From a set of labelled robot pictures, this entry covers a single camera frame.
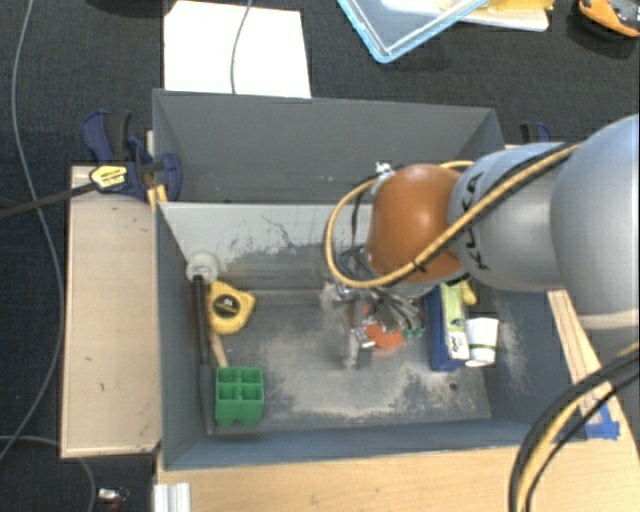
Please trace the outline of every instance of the yellow cable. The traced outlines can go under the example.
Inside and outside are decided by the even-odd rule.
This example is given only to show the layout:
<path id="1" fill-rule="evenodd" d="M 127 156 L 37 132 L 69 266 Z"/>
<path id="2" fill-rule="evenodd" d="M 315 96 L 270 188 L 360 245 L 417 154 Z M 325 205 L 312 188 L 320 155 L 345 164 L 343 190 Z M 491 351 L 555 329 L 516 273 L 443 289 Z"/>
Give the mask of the yellow cable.
<path id="1" fill-rule="evenodd" d="M 471 167 L 473 165 L 472 160 L 452 160 L 451 162 L 445 162 L 443 164 L 439 164 L 440 167 L 444 167 L 445 169 L 455 169 L 456 167 Z"/>
<path id="2" fill-rule="evenodd" d="M 634 350 L 638 350 L 639 348 L 640 343 L 636 341 L 635 343 L 632 343 L 626 349 L 618 353 L 616 357 L 623 357 L 627 354 L 630 354 Z M 553 421 L 549 424 L 543 436 L 536 444 L 536 447 L 531 452 L 531 457 L 529 457 L 529 460 L 523 468 L 520 476 L 520 484 L 518 485 L 518 494 L 516 497 L 516 510 L 520 511 L 524 509 L 527 500 L 527 494 L 529 494 L 529 489 L 533 484 L 538 469 L 541 467 L 541 464 L 546 458 L 546 454 L 549 451 L 549 448 L 553 444 L 553 440 L 563 429 L 564 425 L 567 423 L 571 415 L 576 411 L 579 406 L 579 402 L 582 400 L 584 395 L 592 391 L 594 390 L 583 393 L 578 398 L 567 404 L 567 407 L 560 411 L 558 415 L 553 419 Z"/>
<path id="3" fill-rule="evenodd" d="M 331 275 L 335 277 L 341 283 L 350 286 L 351 288 L 356 289 L 368 289 L 368 288 L 378 288 L 382 286 L 390 285 L 391 283 L 404 279 L 407 275 L 413 272 L 416 267 L 422 265 L 423 262 L 427 261 L 427 259 L 434 254 L 440 247 L 446 243 L 451 236 L 453 236 L 459 229 L 465 227 L 476 215 L 481 213 L 483 210 L 491 206 L 494 202 L 500 199 L 501 196 L 509 192 L 511 189 L 522 183 L 532 174 L 539 172 L 545 167 L 557 162 L 558 160 L 562 160 L 566 158 L 571 153 L 573 153 L 576 149 L 578 149 L 578 145 L 569 146 L 568 148 L 562 149 L 552 155 L 549 155 L 539 162 L 527 167 L 522 172 L 519 172 L 515 176 L 509 178 L 504 183 L 493 189 L 486 196 L 482 197 L 480 201 L 478 201 L 473 207 L 467 210 L 462 216 L 458 218 L 449 228 L 447 228 L 438 238 L 436 238 L 431 244 L 425 247 L 422 252 L 420 252 L 415 258 L 414 261 L 410 261 L 406 263 L 404 266 L 400 267 L 389 274 L 385 274 L 383 276 L 377 277 L 375 279 L 369 279 L 366 281 L 359 281 L 355 279 L 350 279 L 340 272 L 338 269 L 334 257 L 333 257 L 333 231 L 335 228 L 336 221 L 338 219 L 339 213 L 342 211 L 344 206 L 355 198 L 358 194 L 366 191 L 370 187 L 373 186 L 374 183 L 378 181 L 378 178 L 371 178 L 364 183 L 358 185 L 356 188 L 351 190 L 347 195 L 345 195 L 335 206 L 331 215 L 329 216 L 329 220 L 327 222 L 327 229 L 324 241 L 324 256 L 327 261 L 327 266 L 329 267 L 329 272 Z"/>

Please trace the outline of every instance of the white paper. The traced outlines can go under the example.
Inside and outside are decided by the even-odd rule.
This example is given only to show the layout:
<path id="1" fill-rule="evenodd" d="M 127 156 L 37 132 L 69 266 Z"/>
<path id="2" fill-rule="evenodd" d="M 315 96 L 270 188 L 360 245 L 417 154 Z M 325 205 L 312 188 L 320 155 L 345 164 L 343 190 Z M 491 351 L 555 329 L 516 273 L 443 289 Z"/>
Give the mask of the white paper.
<path id="1" fill-rule="evenodd" d="M 245 7 L 178 1 L 164 19 L 164 86 L 231 93 L 231 54 Z M 235 59 L 238 94 L 309 98 L 300 13 L 252 8 Z"/>

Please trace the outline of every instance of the orange object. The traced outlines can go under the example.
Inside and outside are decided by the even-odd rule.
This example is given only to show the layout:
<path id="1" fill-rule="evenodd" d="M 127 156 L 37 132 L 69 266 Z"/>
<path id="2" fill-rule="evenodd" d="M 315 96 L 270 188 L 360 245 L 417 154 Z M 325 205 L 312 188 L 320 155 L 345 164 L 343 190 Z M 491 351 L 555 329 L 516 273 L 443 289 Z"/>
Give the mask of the orange object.
<path id="1" fill-rule="evenodd" d="M 401 268 L 447 229 L 451 192 L 460 174 L 439 165 L 405 167 L 385 181 L 373 203 L 367 257 L 380 275 Z M 443 279 L 462 267 L 452 249 L 445 250 L 406 281 Z"/>
<path id="2" fill-rule="evenodd" d="M 393 332 L 384 332 L 380 324 L 369 324 L 365 327 L 367 338 L 375 342 L 380 348 L 396 348 L 404 343 L 402 332 L 395 330 Z"/>
<path id="3" fill-rule="evenodd" d="M 579 0 L 582 14 L 627 37 L 640 35 L 640 12 L 631 0 Z"/>

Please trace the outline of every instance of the white cup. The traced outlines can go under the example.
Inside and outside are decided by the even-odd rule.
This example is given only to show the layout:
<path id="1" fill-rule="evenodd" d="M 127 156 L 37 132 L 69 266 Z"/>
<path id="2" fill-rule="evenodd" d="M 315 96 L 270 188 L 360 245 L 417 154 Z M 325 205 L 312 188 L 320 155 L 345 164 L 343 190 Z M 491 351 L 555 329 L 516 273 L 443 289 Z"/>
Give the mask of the white cup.
<path id="1" fill-rule="evenodd" d="M 484 317 L 471 318 L 465 322 L 471 353 L 467 366 L 489 366 L 496 362 L 499 323 L 495 318 Z"/>

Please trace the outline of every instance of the blue clamp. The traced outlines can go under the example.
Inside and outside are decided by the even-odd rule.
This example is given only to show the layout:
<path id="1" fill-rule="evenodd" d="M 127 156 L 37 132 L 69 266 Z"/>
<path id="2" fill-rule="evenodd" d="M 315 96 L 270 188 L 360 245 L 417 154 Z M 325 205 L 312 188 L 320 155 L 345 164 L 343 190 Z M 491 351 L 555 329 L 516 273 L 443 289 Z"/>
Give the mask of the blue clamp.
<path id="1" fill-rule="evenodd" d="M 131 112 L 98 110 L 82 122 L 82 135 L 93 159 L 99 166 L 117 163 L 127 170 L 126 185 L 113 190 L 140 201 L 147 200 L 151 185 L 144 175 L 153 174 L 155 184 L 163 184 L 169 201 L 176 201 L 182 187 L 182 168 L 176 153 L 164 153 L 159 162 L 145 149 L 142 142 L 128 136 Z"/>

